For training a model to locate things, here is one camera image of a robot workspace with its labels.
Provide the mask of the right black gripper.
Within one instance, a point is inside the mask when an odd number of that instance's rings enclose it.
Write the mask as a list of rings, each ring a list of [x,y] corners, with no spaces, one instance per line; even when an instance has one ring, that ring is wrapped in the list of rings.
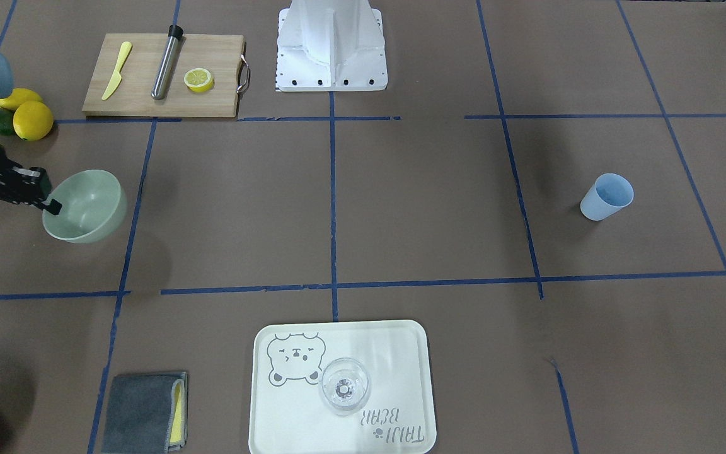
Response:
[[[62,204],[57,199],[46,201],[50,193],[51,181],[46,169],[12,167],[0,172],[0,201],[34,205],[49,215],[57,216]]]

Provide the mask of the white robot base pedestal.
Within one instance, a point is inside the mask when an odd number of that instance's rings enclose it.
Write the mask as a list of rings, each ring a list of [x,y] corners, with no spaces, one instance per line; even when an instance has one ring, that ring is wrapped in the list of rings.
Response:
[[[277,91],[386,89],[383,16],[368,1],[293,1],[277,26]]]

